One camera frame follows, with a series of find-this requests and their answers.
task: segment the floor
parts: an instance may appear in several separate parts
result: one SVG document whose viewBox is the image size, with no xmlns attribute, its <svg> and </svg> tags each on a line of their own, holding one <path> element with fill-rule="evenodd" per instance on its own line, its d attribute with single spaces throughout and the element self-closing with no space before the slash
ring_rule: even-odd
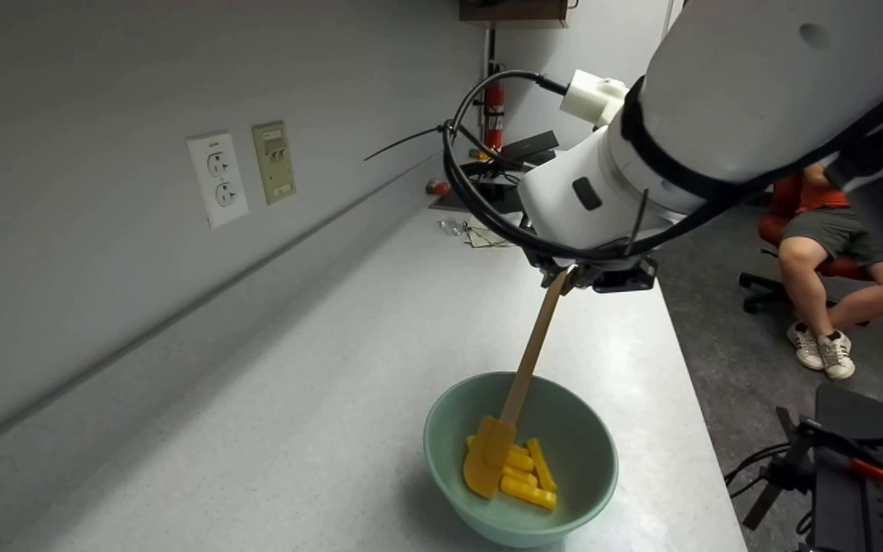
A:
<svg viewBox="0 0 883 552">
<path fill-rule="evenodd" d="M 740 273 L 775 275 L 772 256 L 760 255 L 754 235 L 756 215 L 760 206 L 740 206 L 655 252 L 661 290 L 723 470 L 782 441 L 775 405 L 794 418 L 811 418 L 815 387 L 824 383 L 792 356 L 789 305 L 756 314 L 743 310 Z M 840 296 L 852 284 L 831 283 L 831 290 Z M 847 387 L 883 402 L 883 317 L 850 333 L 857 373 Z M 756 491 L 735 500 L 740 518 Z M 752 552 L 794 550 L 794 528 L 806 513 L 809 497 L 782 493 L 767 520 L 747 532 Z"/>
</svg>

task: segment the teal bowl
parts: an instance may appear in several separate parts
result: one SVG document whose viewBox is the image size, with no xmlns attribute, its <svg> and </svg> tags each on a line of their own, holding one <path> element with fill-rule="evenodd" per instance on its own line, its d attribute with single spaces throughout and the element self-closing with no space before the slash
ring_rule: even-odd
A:
<svg viewBox="0 0 883 552">
<path fill-rule="evenodd" d="M 557 510 L 546 513 L 511 497 L 480 500 L 462 485 L 467 434 L 480 418 L 499 418 L 511 373 L 480 373 L 450 387 L 422 427 L 422 458 L 452 513 L 483 538 L 532 550 L 588 523 L 616 487 L 616 445 L 596 415 L 563 387 L 532 376 L 517 441 L 540 439 L 557 480 Z"/>
</svg>

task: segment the wooden spoon handle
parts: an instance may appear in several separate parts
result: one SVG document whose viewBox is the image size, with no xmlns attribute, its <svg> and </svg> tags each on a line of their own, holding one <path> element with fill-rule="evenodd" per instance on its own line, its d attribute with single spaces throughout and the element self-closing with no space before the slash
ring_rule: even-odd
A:
<svg viewBox="0 0 883 552">
<path fill-rule="evenodd" d="M 556 305 L 557 305 L 557 296 L 560 296 L 560 287 L 563 287 L 566 278 L 570 278 L 570 269 L 560 269 L 552 278 L 552 284 L 546 287 L 546 293 L 543 293 L 543 303 L 540 303 L 540 312 L 537 312 L 524 357 L 515 367 L 511 387 L 510 387 L 507 402 L 501 402 L 499 421 L 510 423 L 510 427 L 515 427 L 515 421 L 524 412 L 524 399 L 526 399 L 526 387 L 532 381 L 532 367 L 537 367 L 537 357 L 540 357 L 540 349 L 543 349 L 543 338 L 546 338 L 546 329 L 556 317 Z"/>
</svg>

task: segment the shorts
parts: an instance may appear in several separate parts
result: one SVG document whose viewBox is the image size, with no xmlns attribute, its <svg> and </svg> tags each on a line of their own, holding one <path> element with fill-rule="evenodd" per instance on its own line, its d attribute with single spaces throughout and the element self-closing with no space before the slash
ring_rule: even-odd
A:
<svg viewBox="0 0 883 552">
<path fill-rule="evenodd" d="M 864 265 L 883 263 L 883 249 L 871 239 L 864 220 L 852 209 L 803 210 L 783 227 L 789 235 L 819 243 L 831 256 L 856 256 Z"/>
</svg>

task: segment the white countertop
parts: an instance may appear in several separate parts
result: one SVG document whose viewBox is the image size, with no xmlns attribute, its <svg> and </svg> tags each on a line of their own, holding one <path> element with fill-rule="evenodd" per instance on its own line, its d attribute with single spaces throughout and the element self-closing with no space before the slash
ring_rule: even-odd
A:
<svg viewBox="0 0 883 552">
<path fill-rule="evenodd" d="M 434 491 L 419 427 L 457 381 L 515 370 L 543 287 L 515 249 L 467 249 L 437 217 L 277 312 L 11 550 L 493 550 Z M 566 293 L 537 373 L 619 450 L 611 505 L 560 550 L 745 550 L 660 287 Z"/>
</svg>

